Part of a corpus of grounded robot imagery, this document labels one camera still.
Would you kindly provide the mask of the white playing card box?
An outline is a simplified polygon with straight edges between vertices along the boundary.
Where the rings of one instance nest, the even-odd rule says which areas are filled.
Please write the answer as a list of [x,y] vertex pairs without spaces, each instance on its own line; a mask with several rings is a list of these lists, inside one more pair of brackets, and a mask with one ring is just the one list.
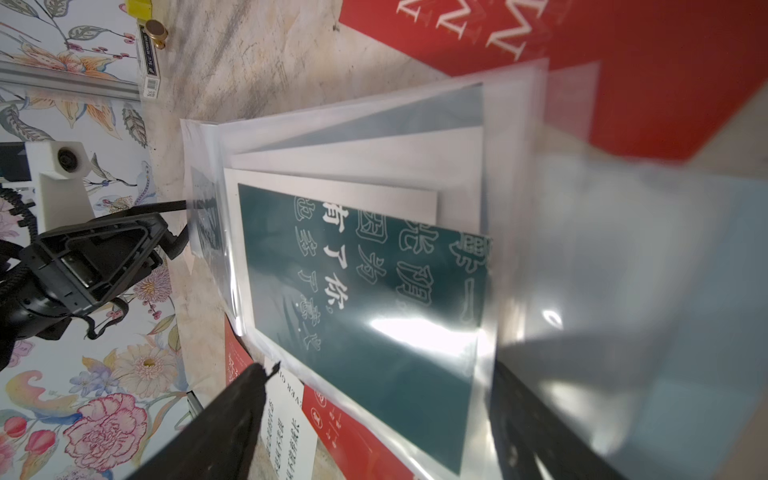
[[156,99],[161,84],[160,69],[155,44],[144,25],[139,26],[139,39],[138,52],[144,79],[142,96],[147,99]]

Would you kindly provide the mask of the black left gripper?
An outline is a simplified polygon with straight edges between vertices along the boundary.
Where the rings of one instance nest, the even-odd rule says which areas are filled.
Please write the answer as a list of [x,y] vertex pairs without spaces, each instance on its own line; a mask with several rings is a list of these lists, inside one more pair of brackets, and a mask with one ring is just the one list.
[[130,307],[121,295],[186,248],[160,215],[186,211],[185,200],[136,205],[79,225],[47,231],[24,248],[5,244],[19,263],[1,275],[1,358],[31,337],[59,340],[74,318],[96,340]]

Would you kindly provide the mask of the aluminium corner post left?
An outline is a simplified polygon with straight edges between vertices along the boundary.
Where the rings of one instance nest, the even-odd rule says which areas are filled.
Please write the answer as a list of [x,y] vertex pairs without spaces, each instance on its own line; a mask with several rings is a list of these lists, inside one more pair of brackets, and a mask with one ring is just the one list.
[[98,96],[136,102],[141,99],[135,83],[90,78],[4,61],[1,62],[1,82],[80,96]]

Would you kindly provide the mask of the small brass knob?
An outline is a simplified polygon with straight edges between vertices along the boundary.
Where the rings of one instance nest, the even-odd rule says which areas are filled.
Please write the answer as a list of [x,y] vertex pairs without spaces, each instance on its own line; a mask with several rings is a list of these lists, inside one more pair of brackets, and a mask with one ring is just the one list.
[[149,19],[145,22],[144,29],[158,50],[163,50],[166,47],[169,32],[160,21]]

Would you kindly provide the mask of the red card pink characters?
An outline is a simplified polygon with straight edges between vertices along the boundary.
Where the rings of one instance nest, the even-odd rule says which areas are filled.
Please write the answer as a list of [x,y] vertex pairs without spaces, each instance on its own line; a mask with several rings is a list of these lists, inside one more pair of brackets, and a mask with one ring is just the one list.
[[224,320],[224,335],[225,380],[226,385],[229,386],[254,363],[254,360],[242,344],[240,337],[235,333],[228,316]]

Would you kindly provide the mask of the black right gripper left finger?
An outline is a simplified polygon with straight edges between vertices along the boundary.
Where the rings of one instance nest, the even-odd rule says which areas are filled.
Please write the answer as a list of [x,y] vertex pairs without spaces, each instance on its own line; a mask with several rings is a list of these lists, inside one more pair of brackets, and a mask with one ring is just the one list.
[[267,403],[266,386],[280,370],[248,366],[133,479],[246,479]]

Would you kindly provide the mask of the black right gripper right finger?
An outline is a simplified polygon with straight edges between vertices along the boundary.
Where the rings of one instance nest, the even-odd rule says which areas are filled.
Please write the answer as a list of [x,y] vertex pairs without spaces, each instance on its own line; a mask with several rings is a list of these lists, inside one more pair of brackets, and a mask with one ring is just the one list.
[[489,420],[504,479],[621,479],[512,371],[497,361]]

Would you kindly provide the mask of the small yellow cube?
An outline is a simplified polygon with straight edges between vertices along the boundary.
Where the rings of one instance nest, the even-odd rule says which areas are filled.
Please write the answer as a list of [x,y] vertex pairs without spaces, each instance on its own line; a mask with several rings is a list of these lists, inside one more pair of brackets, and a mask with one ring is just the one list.
[[147,21],[153,17],[151,0],[125,0],[125,12],[139,20]]

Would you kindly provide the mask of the dark green card in album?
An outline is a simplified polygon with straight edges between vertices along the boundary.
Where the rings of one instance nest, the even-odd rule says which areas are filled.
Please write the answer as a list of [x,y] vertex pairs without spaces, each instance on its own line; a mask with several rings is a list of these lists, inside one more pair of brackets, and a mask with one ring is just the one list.
[[255,328],[458,473],[489,238],[242,183],[234,195]]

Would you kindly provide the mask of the white card black text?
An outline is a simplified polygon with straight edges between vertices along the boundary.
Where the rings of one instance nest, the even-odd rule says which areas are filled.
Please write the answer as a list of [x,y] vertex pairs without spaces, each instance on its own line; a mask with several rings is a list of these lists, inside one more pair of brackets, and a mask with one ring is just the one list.
[[303,383],[280,367],[266,383],[260,438],[279,479],[311,479],[317,434],[302,409]]

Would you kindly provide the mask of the red card gold characters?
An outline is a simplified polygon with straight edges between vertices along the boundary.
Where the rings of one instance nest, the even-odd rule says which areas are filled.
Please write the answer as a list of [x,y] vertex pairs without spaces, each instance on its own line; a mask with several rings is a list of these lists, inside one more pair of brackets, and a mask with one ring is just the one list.
[[346,479],[417,479],[363,424],[308,385],[302,410]]

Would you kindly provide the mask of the red money card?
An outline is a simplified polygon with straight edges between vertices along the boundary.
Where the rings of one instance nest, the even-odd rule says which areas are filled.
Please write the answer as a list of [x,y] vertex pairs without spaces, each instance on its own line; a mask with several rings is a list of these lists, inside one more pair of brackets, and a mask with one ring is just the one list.
[[346,1],[340,22],[461,76],[597,68],[589,142],[689,160],[767,79],[763,1]]

